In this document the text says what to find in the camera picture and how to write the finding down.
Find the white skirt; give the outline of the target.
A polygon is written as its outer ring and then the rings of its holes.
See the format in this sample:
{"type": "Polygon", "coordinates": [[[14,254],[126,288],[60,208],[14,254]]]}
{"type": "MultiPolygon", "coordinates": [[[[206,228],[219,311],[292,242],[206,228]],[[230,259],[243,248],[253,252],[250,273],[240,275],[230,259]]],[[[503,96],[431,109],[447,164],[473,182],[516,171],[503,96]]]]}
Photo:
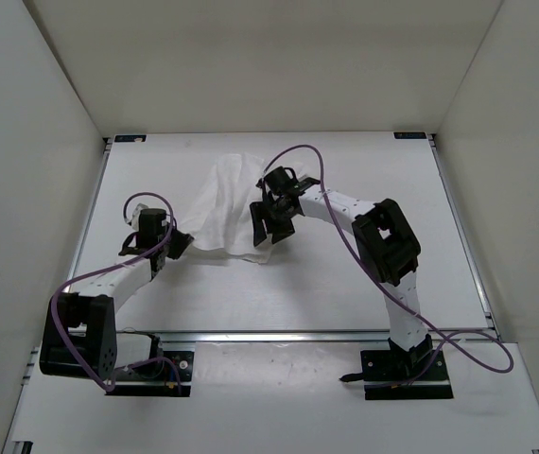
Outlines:
{"type": "Polygon", "coordinates": [[[220,156],[207,176],[179,230],[194,241],[185,253],[203,259],[238,259],[265,264],[273,246],[265,241],[253,246],[250,204],[261,199],[256,187],[268,162],[244,154],[220,156]]]}

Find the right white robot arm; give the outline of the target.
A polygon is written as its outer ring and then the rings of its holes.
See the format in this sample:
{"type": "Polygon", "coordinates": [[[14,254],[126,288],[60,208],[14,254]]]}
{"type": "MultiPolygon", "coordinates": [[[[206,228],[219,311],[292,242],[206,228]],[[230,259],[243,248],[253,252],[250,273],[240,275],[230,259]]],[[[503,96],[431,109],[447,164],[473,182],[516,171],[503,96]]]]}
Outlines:
{"type": "Polygon", "coordinates": [[[290,167],[279,166],[256,186],[261,199],[250,204],[252,241],[276,244],[294,235],[292,219],[319,219],[349,234],[356,242],[355,258],[384,293],[390,322],[391,369],[413,378],[429,355],[428,331],[419,319],[417,293],[420,243],[398,203],[363,201],[330,190],[322,181],[298,179],[290,167]]]}

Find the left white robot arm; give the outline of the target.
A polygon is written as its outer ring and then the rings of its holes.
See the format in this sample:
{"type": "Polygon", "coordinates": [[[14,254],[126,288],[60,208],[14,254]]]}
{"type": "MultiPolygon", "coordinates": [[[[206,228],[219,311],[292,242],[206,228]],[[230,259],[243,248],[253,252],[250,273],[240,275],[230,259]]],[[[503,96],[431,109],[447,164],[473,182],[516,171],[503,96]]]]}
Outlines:
{"type": "Polygon", "coordinates": [[[132,232],[119,262],[74,278],[51,297],[39,355],[43,374],[89,378],[108,390],[119,369],[133,366],[154,376],[164,368],[165,353],[154,336],[130,334],[126,343],[119,342],[115,316],[168,259],[181,258],[194,237],[180,231],[166,210],[144,204],[127,223],[132,232]]]}

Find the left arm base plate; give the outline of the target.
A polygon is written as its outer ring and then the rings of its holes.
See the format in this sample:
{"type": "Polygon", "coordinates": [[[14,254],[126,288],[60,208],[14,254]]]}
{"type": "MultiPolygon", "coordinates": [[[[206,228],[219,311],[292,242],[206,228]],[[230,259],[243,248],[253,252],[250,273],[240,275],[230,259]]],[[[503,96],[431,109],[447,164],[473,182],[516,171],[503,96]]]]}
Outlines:
{"type": "Polygon", "coordinates": [[[191,394],[195,352],[193,350],[164,350],[179,372],[178,384],[175,371],[166,363],[152,363],[135,369],[125,369],[116,375],[116,384],[108,396],[124,397],[176,397],[191,394]]]}

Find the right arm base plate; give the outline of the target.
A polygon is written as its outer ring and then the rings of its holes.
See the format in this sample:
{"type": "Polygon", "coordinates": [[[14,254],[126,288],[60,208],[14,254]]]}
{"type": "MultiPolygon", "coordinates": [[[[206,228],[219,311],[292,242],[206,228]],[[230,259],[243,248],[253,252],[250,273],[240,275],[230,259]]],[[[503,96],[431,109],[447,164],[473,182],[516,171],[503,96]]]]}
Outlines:
{"type": "Polygon", "coordinates": [[[442,351],[431,353],[409,373],[396,364],[390,350],[362,350],[360,358],[367,401],[454,398],[442,351]]]}

